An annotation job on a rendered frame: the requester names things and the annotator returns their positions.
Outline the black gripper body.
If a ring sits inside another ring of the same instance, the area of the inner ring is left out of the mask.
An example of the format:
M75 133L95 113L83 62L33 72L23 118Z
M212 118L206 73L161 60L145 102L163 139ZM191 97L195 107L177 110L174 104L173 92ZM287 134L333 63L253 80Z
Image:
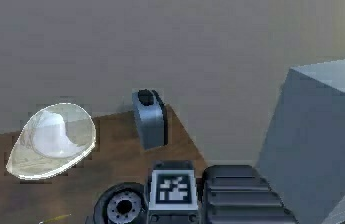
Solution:
M85 224L145 224L146 213L144 185L124 182L100 195Z

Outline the grey bin with black opening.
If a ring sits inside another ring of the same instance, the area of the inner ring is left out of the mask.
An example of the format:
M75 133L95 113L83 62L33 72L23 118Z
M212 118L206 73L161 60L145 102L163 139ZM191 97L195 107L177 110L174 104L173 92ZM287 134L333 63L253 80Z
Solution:
M165 104L156 90L141 89L132 94L133 114L141 146L145 150L168 144Z

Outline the white oval lamp shade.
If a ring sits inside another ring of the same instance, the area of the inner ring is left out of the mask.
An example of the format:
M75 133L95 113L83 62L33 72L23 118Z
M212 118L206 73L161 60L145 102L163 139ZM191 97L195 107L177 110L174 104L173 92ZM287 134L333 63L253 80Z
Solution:
M96 125L84 108L74 103L49 105L24 125L6 171L25 181L55 177L86 158L96 139Z

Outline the grey blue cabinet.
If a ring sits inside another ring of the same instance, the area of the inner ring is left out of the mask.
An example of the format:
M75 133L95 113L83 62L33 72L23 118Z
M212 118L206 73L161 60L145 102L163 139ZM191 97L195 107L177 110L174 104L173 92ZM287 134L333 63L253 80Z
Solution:
M300 224L345 222L345 59L289 69L257 168Z

